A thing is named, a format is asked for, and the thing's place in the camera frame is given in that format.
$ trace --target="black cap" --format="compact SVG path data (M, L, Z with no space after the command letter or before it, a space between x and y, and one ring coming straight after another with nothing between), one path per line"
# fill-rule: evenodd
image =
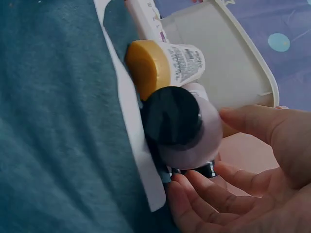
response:
M161 145L186 145L202 125L196 99L176 86L154 92L143 103L141 119L146 137Z

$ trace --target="blue polka dot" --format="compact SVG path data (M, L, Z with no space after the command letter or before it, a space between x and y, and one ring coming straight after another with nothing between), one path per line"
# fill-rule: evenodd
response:
M288 37L281 33L275 33L269 36L268 43L273 50L278 52L286 52L291 46Z

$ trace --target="bottle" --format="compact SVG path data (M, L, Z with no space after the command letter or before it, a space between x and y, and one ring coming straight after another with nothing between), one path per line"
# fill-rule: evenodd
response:
M142 100L163 87L197 80L205 70L204 56L197 47L151 40L134 41L125 62Z
M145 135L158 144L162 161L182 170L212 161L223 136L218 111L208 100L185 88L161 88L143 103L141 110Z

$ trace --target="yellow cap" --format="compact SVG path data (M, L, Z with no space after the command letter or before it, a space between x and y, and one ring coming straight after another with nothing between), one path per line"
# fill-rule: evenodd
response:
M162 48L152 40L134 41L125 62L142 100L171 83L169 61Z

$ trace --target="teal fabric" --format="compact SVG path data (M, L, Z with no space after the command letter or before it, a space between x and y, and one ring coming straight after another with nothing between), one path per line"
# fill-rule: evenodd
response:
M123 58L136 32L108 9ZM0 232L176 230L149 210L93 1L2 0L0 29Z

